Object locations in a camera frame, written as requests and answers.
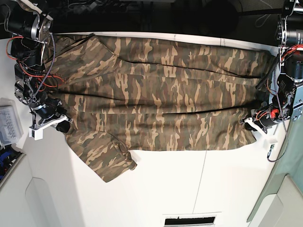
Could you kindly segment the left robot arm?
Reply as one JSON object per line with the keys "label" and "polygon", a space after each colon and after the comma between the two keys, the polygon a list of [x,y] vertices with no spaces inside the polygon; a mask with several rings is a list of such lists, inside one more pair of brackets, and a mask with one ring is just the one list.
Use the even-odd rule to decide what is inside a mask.
{"label": "left robot arm", "polygon": [[267,133],[274,125],[296,121],[303,115],[303,2],[286,0],[279,13],[276,38],[278,53],[269,72],[256,85],[256,90],[269,88],[271,103],[255,101],[250,113],[240,123],[250,131],[260,133],[266,146],[273,147],[277,139]]}

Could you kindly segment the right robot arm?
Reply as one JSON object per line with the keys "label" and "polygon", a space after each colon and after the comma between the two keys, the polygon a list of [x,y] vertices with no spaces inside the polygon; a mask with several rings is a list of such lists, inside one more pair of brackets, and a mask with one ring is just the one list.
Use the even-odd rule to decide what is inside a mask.
{"label": "right robot arm", "polygon": [[62,81],[43,60],[46,45],[55,46],[52,25],[45,0],[16,0],[4,20],[5,31],[12,33],[6,54],[16,61],[15,96],[30,109],[29,136],[35,140],[42,139],[48,127],[67,133],[72,122],[62,101],[51,98],[48,91],[58,89]]}

